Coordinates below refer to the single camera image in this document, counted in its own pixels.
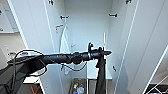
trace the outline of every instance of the white wall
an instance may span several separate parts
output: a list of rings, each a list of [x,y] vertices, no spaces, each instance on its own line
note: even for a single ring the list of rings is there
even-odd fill
[[[18,32],[16,22],[14,20],[14,17],[12,15],[12,12],[10,10],[7,0],[0,0],[0,3],[2,3],[3,9],[4,9],[3,18],[1,19],[1,27],[5,29],[4,32],[1,32],[1,33]]]
[[[113,27],[112,31],[109,31],[109,38],[112,37],[113,40],[108,40],[107,47],[114,52],[109,69],[112,71],[113,65],[117,69],[117,72],[112,72],[114,94],[142,94],[150,82],[150,77],[168,44],[165,31],[165,15],[168,14],[164,10],[167,7],[164,1],[134,0],[127,5],[128,8],[116,5],[115,9],[119,7],[116,12],[120,13],[125,8],[127,10],[123,19],[123,30]],[[113,26],[122,23],[119,18],[118,21],[112,22]]]
[[[72,51],[87,51],[88,43],[92,42],[94,48],[103,47],[103,33],[108,32],[112,0],[65,0],[68,29],[73,34],[76,44]],[[89,61],[87,68],[80,72],[74,72],[73,77],[93,78],[97,77],[95,68],[97,60]]]
[[[55,26],[64,23],[60,15],[65,15],[63,0],[8,0],[16,19],[19,31],[27,49],[41,51],[44,54],[59,53],[61,28]],[[67,94],[71,84],[71,73],[65,75],[60,65],[49,65],[47,73],[40,77],[45,94]]]
[[[0,48],[6,58],[10,60],[9,52],[19,52],[25,49],[20,33],[0,34]]]

